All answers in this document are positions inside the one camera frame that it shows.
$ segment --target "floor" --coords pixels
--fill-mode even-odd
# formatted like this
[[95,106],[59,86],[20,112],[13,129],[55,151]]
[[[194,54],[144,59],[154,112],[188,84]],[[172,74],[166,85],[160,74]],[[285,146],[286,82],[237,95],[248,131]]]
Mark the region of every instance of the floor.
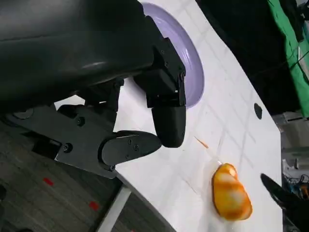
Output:
[[[107,212],[122,183],[29,152],[22,137],[0,132],[2,232],[30,228],[34,232],[92,232]],[[113,232],[172,232],[131,194]]]

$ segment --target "toy food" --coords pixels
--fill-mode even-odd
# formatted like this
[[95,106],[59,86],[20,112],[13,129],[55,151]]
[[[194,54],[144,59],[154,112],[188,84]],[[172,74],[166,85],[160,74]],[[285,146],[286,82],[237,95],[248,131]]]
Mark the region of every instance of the toy food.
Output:
[[251,201],[239,182],[233,165],[221,165],[212,178],[213,202],[220,216],[229,221],[245,220],[252,213]]

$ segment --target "purple plate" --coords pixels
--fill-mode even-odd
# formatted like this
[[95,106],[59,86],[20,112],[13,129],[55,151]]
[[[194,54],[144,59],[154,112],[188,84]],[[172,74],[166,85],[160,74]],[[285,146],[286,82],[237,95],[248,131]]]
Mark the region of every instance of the purple plate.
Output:
[[149,15],[164,37],[169,37],[186,69],[184,79],[187,108],[196,105],[204,92],[204,72],[197,50],[189,35],[178,21],[162,8],[142,3],[145,15]]

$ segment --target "equipment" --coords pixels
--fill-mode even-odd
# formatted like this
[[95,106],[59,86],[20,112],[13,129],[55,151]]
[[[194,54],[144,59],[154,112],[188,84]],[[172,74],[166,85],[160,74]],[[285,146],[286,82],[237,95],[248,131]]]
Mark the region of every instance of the equipment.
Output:
[[[0,9],[2,130],[108,178],[118,163],[182,144],[185,66],[137,0],[3,0]],[[146,93],[157,136],[113,132],[129,76]],[[85,105],[55,109],[75,94]]]
[[263,185],[269,191],[272,199],[283,210],[285,216],[301,232],[308,231],[307,210],[308,200],[300,199],[295,194],[285,191],[280,185],[265,174],[261,174]]

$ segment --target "white table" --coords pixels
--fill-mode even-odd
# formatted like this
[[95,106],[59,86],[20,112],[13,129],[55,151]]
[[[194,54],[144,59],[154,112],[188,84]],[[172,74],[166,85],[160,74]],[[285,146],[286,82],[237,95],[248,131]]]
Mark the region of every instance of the white table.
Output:
[[[281,232],[282,211],[262,185],[260,173],[281,184],[280,132],[232,52],[194,0],[147,0],[166,9],[186,29],[203,63],[205,90],[187,110],[186,134],[177,149],[162,147],[116,166],[124,188],[98,231],[113,226],[130,190],[177,232]],[[259,120],[253,109],[263,109]],[[130,80],[120,92],[115,131],[155,133],[150,109]],[[204,148],[196,139],[204,141]],[[233,164],[253,205],[248,220],[219,218],[211,201],[211,177],[218,162]]]

